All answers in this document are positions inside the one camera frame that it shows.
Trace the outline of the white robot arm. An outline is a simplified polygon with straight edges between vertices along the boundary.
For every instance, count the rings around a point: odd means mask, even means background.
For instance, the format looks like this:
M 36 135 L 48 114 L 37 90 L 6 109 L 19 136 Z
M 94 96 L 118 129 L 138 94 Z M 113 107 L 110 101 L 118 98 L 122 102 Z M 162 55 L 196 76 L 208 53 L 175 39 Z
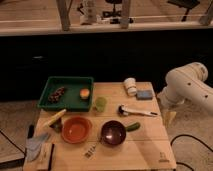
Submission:
M 166 86 L 157 95 L 162 106 L 162 117 L 168 127 L 176 116 L 174 107 L 190 100 L 213 114 L 213 88 L 205 84 L 208 78 L 206 66 L 193 62 L 170 70 L 166 76 Z

